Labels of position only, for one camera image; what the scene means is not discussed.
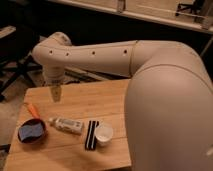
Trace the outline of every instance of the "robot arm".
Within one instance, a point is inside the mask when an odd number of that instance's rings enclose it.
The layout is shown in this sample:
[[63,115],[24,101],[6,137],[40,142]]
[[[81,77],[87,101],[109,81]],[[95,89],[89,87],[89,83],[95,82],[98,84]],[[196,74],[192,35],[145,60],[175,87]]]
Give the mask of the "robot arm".
[[58,32],[32,55],[49,84],[60,83],[67,66],[132,77],[124,106],[133,170],[213,170],[213,87],[190,47],[172,41],[75,47]]

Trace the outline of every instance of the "chair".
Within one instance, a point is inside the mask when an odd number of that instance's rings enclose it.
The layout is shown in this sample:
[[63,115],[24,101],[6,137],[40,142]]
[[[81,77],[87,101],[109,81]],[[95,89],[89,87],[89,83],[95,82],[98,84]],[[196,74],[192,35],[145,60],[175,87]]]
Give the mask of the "chair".
[[177,11],[175,16],[179,16],[181,11],[190,10],[190,13],[194,13],[195,15],[198,14],[198,11],[201,10],[203,6],[204,0],[195,0],[193,4],[183,4],[179,3],[177,6]]
[[[38,43],[39,35],[24,25],[21,8],[14,2],[0,1],[0,28],[7,25],[16,27],[15,32],[0,38],[0,72],[13,73],[7,81],[0,82],[0,101],[4,100],[3,91],[19,76],[24,76],[32,86],[35,86],[27,72],[41,69],[38,64],[29,65],[35,64],[29,52]],[[10,63],[15,64],[15,67],[7,67]]]

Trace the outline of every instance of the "small cup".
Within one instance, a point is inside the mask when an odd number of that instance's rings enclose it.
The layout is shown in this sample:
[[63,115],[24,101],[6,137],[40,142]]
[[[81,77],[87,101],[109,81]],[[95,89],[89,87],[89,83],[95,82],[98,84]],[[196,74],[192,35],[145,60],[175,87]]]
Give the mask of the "small cup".
[[108,145],[112,139],[112,136],[113,129],[109,124],[101,123],[98,127],[95,128],[95,137],[101,147]]

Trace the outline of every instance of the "desk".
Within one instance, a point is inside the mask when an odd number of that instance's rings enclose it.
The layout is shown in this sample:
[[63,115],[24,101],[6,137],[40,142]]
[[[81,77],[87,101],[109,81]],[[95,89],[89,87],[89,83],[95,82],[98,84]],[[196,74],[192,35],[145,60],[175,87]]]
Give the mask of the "desk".
[[[129,80],[103,81],[62,86],[61,101],[54,103],[48,87],[28,89],[24,102],[33,103],[46,122],[48,134],[37,144],[21,144],[19,126],[31,118],[22,105],[5,171],[93,171],[131,165],[124,123],[124,95]],[[68,134],[49,126],[49,117],[83,121],[82,135]],[[114,136],[107,147],[85,151],[89,120],[110,123]]]

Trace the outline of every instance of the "wooden tabletop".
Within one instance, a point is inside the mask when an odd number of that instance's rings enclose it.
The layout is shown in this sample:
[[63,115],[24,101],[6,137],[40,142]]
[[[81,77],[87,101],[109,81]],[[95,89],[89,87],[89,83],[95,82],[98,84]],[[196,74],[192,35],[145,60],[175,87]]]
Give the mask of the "wooden tabletop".
[[[31,119],[21,107],[5,171],[93,171],[131,165],[124,123],[124,96],[129,80],[103,81],[62,86],[60,102],[53,102],[49,87],[28,89],[24,102],[33,103],[46,122],[47,136],[36,144],[22,144],[17,130]],[[82,135],[68,134],[49,126],[50,117],[84,122]],[[84,143],[89,120],[112,125],[113,139],[107,147],[86,151]]]

